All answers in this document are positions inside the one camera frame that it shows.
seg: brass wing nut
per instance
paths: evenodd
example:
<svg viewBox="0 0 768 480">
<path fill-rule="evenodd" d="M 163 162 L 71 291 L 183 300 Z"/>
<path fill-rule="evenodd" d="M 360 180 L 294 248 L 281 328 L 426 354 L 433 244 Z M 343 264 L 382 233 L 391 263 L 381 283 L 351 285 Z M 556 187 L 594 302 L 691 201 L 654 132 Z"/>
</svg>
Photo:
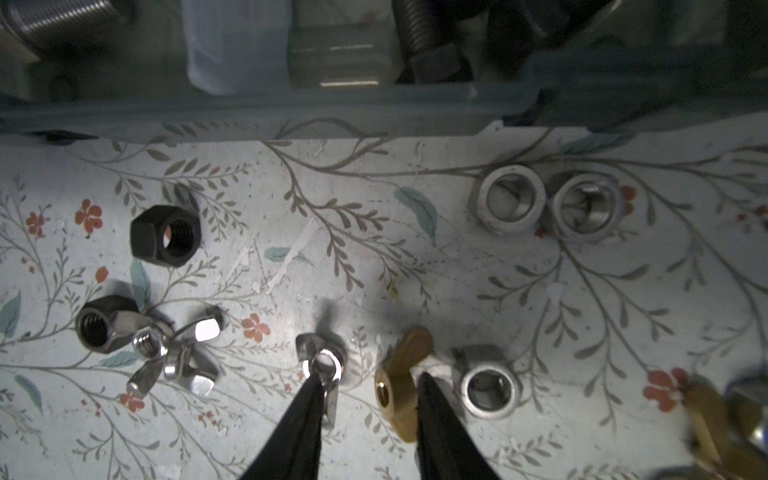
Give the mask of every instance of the brass wing nut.
<svg viewBox="0 0 768 480">
<path fill-rule="evenodd" d="M 697 466 L 715 478 L 765 480 L 768 465 L 756 450 L 731 440 L 728 405 L 709 386 L 686 389 L 685 406 L 694 427 L 698 445 L 694 449 Z"/>
<path fill-rule="evenodd" d="M 406 443 L 416 441 L 419 420 L 411 368 L 432 353 L 434 344 L 429 330 L 423 326 L 411 327 L 373 378 L 379 409 Z"/>
</svg>

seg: table surface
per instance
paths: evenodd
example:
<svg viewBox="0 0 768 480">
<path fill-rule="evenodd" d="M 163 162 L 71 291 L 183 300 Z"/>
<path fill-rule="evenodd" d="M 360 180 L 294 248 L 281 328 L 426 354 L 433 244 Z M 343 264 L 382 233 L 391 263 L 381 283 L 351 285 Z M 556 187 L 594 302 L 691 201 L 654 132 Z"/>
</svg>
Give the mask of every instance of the table surface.
<svg viewBox="0 0 768 480">
<path fill-rule="evenodd" d="M 767 125 L 4 147 L 0 478 L 236 478 L 303 381 L 296 335 L 319 323 L 349 354 L 322 478 L 419 477 L 372 384 L 415 324 L 442 358 L 493 343 L 519 375 L 510 417 L 466 419 L 502 478 L 631 480 L 688 465 L 679 387 L 699 375 L 723 389 L 766 365 Z M 509 160 L 543 177 L 613 174 L 620 229 L 599 245 L 488 233 L 469 193 Z M 180 269 L 131 257 L 131 219 L 154 204 L 200 211 L 203 243 Z M 221 371 L 209 397 L 167 382 L 132 397 L 130 348 L 85 351 L 73 315 L 112 293 L 177 328 L 209 306 L 226 312 L 205 349 Z"/>
</svg>

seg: hex nut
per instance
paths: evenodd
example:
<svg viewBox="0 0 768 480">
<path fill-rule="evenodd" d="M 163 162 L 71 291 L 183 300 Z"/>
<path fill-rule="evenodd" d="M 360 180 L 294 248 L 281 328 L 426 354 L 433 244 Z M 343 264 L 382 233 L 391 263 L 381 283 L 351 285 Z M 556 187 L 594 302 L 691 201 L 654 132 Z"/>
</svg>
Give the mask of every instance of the hex nut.
<svg viewBox="0 0 768 480">
<path fill-rule="evenodd" d="M 497 217 L 491 210 L 490 196 L 495 185 L 505 188 L 517 198 L 515 210 L 509 217 Z M 488 172 L 475 183 L 470 194 L 470 210 L 480 223 L 497 235 L 520 233 L 533 227 L 547 205 L 544 182 L 528 167 L 507 165 Z"/>
<path fill-rule="evenodd" d="M 456 356 L 452 379 L 464 408 L 480 419 L 503 419 L 520 402 L 520 382 L 495 345 L 463 347 Z"/>
<path fill-rule="evenodd" d="M 567 171 L 547 182 L 547 209 L 541 222 L 557 238 L 571 242 L 597 243 L 609 237 L 624 219 L 624 202 L 618 181 L 608 174 Z M 584 204 L 584 219 L 569 222 L 565 206 Z"/>
<path fill-rule="evenodd" d="M 170 241 L 164 235 L 170 229 Z M 200 246 L 200 220 L 179 207 L 155 205 L 131 222 L 133 256 L 160 266 L 183 266 Z"/>
<path fill-rule="evenodd" d="M 454 42 L 415 54 L 408 65 L 417 84 L 474 80 L 472 67 Z"/>
<path fill-rule="evenodd" d="M 86 303 L 74 321 L 80 343 L 96 353 L 111 353 L 130 343 L 135 330 L 116 322 L 120 311 L 138 312 L 136 302 L 125 296 L 109 295 Z"/>
</svg>

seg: orange flower print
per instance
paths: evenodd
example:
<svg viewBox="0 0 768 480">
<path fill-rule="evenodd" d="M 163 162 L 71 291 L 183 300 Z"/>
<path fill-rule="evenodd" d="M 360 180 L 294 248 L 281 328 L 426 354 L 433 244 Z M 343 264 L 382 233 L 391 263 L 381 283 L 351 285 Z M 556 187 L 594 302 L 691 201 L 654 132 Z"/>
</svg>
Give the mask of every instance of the orange flower print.
<svg viewBox="0 0 768 480">
<path fill-rule="evenodd" d="M 637 196 L 637 190 L 629 185 L 624 185 L 621 188 L 621 196 L 624 198 L 624 215 L 631 215 L 634 212 L 632 200 Z"/>
<path fill-rule="evenodd" d="M 107 267 L 103 266 L 102 268 L 96 270 L 96 281 L 98 283 L 101 283 L 107 279 L 107 275 L 109 275 L 109 270 L 107 270 Z"/>
<path fill-rule="evenodd" d="M 83 224 L 88 235 L 94 232 L 94 229 L 101 228 L 104 223 L 101 221 L 101 207 L 91 205 L 89 199 L 83 200 L 80 210 L 74 214 L 74 222 L 77 225 Z"/>
<path fill-rule="evenodd" d="M 256 343 L 261 343 L 263 338 L 262 335 L 269 335 L 272 333 L 265 323 L 259 321 L 259 316 L 255 313 L 251 313 L 250 317 L 243 320 L 242 325 L 245 329 L 243 332 L 245 338 L 253 339 Z"/>
<path fill-rule="evenodd" d="M 37 215 L 35 212 L 29 212 L 27 217 L 27 231 L 30 235 L 37 238 L 45 237 L 43 235 L 43 225 L 45 225 L 45 218 L 42 214 Z"/>
<path fill-rule="evenodd" d="M 144 397 L 134 396 L 131 392 L 126 390 L 126 393 L 120 395 L 120 403 L 125 405 L 131 413 L 136 413 L 137 410 L 141 410 L 144 407 Z"/>
<path fill-rule="evenodd" d="M 688 384 L 688 373 L 680 368 L 672 369 L 672 375 L 661 370 L 648 373 L 647 386 L 643 390 L 643 396 L 658 404 L 662 412 L 671 412 L 672 409 L 683 401 L 682 390 Z"/>
</svg>

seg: metal hardware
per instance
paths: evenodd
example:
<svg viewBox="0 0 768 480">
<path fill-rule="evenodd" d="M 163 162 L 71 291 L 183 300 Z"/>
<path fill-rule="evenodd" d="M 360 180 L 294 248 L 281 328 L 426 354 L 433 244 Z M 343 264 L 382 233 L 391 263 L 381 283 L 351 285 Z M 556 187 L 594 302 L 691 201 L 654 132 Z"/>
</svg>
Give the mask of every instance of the metal hardware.
<svg viewBox="0 0 768 480">
<path fill-rule="evenodd" d="M 163 359 L 149 360 L 128 380 L 128 391 L 136 396 L 146 396 L 157 383 L 162 371 Z"/>
<path fill-rule="evenodd" d="M 131 252 L 146 262 L 178 268 L 199 246 L 200 220 L 179 207 L 155 205 L 131 222 Z"/>
<path fill-rule="evenodd" d="M 316 376 L 323 385 L 322 427 L 332 429 L 336 424 L 338 385 L 344 374 L 346 355 L 340 347 L 315 333 L 303 333 L 296 337 L 296 355 L 304 377 Z"/>
<path fill-rule="evenodd" d="M 131 337 L 152 320 L 140 315 L 136 303 L 110 295 L 86 303 L 74 322 L 83 346 L 92 352 L 111 353 L 131 342 Z"/>
<path fill-rule="evenodd" d="M 730 389 L 728 403 L 739 432 L 752 446 L 768 455 L 768 379 L 736 384 Z"/>
<path fill-rule="evenodd" d="M 731 440 L 728 405 L 709 386 L 694 385 L 684 391 L 685 407 L 694 427 L 696 467 L 713 478 L 764 480 L 768 465 L 758 452 Z"/>
<path fill-rule="evenodd" d="M 186 325 L 176 332 L 174 340 L 179 342 L 207 342 L 219 336 L 222 325 L 221 314 L 215 312 L 210 318 L 197 320 Z"/>
<path fill-rule="evenodd" d="M 454 43 L 452 20 L 439 0 L 392 0 L 406 68 L 398 83 L 472 81 L 472 66 Z"/>
<path fill-rule="evenodd" d="M 423 326 L 406 331 L 373 377 L 376 401 L 384 418 L 406 443 L 416 441 L 416 387 L 410 369 L 432 353 L 432 334 Z"/>
<path fill-rule="evenodd" d="M 208 396 L 216 385 L 216 376 L 200 369 L 185 368 L 177 383 L 197 396 Z"/>
<path fill-rule="evenodd" d="M 162 322 L 153 322 L 134 334 L 134 352 L 144 360 L 160 359 L 168 353 L 174 332 Z"/>
<path fill-rule="evenodd" d="M 522 232 L 532 227 L 546 204 L 544 182 L 533 170 L 521 165 L 492 171 L 472 195 L 472 207 L 478 219 L 497 235 Z"/>
<path fill-rule="evenodd" d="M 550 199 L 543 221 L 562 240 L 596 243 L 624 218 L 621 188 L 606 174 L 581 171 L 556 174 L 547 183 Z"/>
<path fill-rule="evenodd" d="M 5 0 L 2 7 L 9 28 L 41 51 L 133 18 L 131 0 Z"/>
<path fill-rule="evenodd" d="M 510 415 L 520 402 L 520 382 L 495 345 L 465 346 L 458 353 L 453 385 L 464 408 L 480 419 Z"/>
<path fill-rule="evenodd" d="M 184 373 L 184 368 L 189 365 L 192 358 L 192 344 L 179 342 L 176 339 L 170 341 L 168 353 L 163 364 L 163 376 L 167 380 L 178 380 Z"/>
</svg>

